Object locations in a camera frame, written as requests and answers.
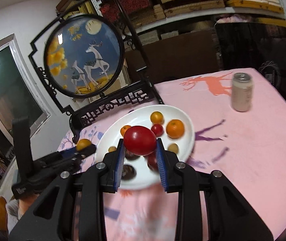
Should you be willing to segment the dark mangosteen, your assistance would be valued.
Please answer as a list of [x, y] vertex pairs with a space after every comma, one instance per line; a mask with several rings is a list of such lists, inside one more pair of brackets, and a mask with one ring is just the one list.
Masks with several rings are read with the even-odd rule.
[[129, 152], [128, 150], [126, 150], [126, 151], [125, 151], [125, 158], [126, 158], [127, 160], [136, 160], [136, 159], [140, 158], [140, 156], [135, 155], [135, 154]]
[[136, 177], [136, 170], [134, 169], [133, 166], [125, 164], [123, 166], [123, 170], [122, 170], [122, 180], [128, 181], [128, 180], [132, 180]]

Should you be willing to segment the yellow passion fruit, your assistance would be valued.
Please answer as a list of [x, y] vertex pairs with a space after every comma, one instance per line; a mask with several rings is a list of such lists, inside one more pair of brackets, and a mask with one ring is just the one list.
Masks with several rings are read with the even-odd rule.
[[76, 144], [76, 150], [79, 152], [91, 145], [91, 141], [88, 139], [80, 139], [78, 143]]

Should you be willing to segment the round deer painting screen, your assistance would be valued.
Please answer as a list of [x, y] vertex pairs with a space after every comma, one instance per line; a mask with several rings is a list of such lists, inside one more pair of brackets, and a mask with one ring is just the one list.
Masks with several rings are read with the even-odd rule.
[[[29, 55], [47, 93], [59, 110], [69, 116], [74, 143], [82, 129], [106, 111], [152, 99], [163, 102], [148, 77], [151, 64], [121, 1], [100, 1], [116, 6], [120, 16], [117, 25], [96, 14], [75, 14], [68, 9], [41, 31], [48, 35], [43, 66], [38, 66], [34, 56]], [[108, 93], [123, 69], [125, 44], [138, 51], [144, 66], [136, 70], [138, 81]]]

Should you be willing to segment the black board behind table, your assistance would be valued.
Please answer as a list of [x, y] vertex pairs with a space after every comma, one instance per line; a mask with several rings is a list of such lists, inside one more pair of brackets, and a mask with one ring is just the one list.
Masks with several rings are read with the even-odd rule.
[[286, 100], [286, 27], [236, 22], [215, 30], [224, 70], [254, 68]]

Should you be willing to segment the dark red plum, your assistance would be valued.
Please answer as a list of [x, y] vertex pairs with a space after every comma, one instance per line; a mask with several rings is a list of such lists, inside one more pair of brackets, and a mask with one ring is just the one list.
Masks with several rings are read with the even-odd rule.
[[159, 171], [156, 154], [152, 153], [147, 156], [147, 165], [153, 171]]

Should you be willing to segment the dark mangosteen on plate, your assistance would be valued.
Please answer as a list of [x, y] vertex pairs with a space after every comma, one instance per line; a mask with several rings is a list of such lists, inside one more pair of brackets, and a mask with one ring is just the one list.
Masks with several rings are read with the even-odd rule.
[[123, 166], [123, 170], [122, 170], [122, 180], [128, 181], [128, 180], [132, 180], [136, 177], [136, 170], [134, 169], [133, 166], [125, 164]]

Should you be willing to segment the small yellow-orange fruit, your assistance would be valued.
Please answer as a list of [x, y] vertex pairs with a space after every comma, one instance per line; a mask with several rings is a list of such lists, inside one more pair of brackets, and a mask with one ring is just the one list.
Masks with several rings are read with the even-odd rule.
[[164, 123], [164, 116], [161, 112], [159, 111], [154, 111], [151, 115], [150, 115], [150, 120], [152, 122], [152, 124], [160, 124], [162, 125]]

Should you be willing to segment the beige beverage can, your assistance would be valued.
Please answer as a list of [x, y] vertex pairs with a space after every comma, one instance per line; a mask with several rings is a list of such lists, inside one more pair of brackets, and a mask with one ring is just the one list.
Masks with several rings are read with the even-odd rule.
[[251, 75], [236, 72], [232, 78], [231, 106], [239, 112], [247, 112], [252, 106], [253, 80]]

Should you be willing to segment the small orange mandarin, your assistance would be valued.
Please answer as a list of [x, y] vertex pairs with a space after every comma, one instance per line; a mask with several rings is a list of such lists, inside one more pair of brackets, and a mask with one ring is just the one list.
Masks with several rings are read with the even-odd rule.
[[127, 130], [128, 130], [129, 128], [131, 128], [130, 125], [125, 125], [125, 126], [123, 126], [123, 127], [120, 129], [120, 134], [121, 134], [121, 136], [124, 136], [125, 133], [127, 132]]

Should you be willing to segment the white oval plate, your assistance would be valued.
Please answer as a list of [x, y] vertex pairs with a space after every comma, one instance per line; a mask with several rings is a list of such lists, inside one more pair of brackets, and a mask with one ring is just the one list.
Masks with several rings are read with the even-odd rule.
[[124, 168], [134, 172], [121, 179], [120, 188], [139, 190], [160, 182], [156, 171], [148, 167], [148, 161], [157, 149], [160, 138], [164, 149], [177, 150], [178, 159], [187, 161], [195, 144], [195, 130], [190, 117], [182, 110], [164, 104], [143, 107], [117, 120], [102, 136], [95, 154], [101, 162], [110, 147], [116, 147], [122, 139], [127, 151]]

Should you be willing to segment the pink patterned tablecloth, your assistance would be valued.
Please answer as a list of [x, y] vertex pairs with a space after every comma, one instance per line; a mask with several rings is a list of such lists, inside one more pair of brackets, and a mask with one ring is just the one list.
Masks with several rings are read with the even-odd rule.
[[[263, 219], [274, 238], [286, 229], [286, 102], [255, 69], [252, 108], [230, 105], [232, 71], [164, 82], [165, 104], [183, 110], [195, 128], [188, 164], [220, 170]], [[108, 240], [174, 240], [178, 195], [160, 184], [104, 195]]]

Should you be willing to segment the large orange front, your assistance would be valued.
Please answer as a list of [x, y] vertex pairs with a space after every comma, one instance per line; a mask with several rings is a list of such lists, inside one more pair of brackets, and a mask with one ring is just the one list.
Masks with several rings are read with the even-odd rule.
[[184, 123], [178, 119], [172, 119], [166, 126], [166, 133], [172, 139], [178, 139], [185, 133]]

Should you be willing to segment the small red cherry tomato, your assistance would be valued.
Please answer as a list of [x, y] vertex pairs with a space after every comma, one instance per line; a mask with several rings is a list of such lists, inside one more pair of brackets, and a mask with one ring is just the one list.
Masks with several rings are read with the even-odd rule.
[[151, 131], [155, 134], [156, 137], [161, 137], [164, 133], [164, 128], [161, 124], [154, 124], [151, 127]]

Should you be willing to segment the tan longan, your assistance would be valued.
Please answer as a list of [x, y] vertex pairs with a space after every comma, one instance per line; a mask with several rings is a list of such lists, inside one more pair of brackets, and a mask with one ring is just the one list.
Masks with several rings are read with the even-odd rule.
[[171, 152], [173, 152], [175, 154], [179, 153], [179, 147], [178, 147], [178, 145], [176, 143], [172, 143], [172, 144], [168, 145], [167, 150], [171, 151]]
[[108, 148], [108, 152], [114, 152], [115, 150], [117, 150], [117, 147], [115, 146], [111, 146]]

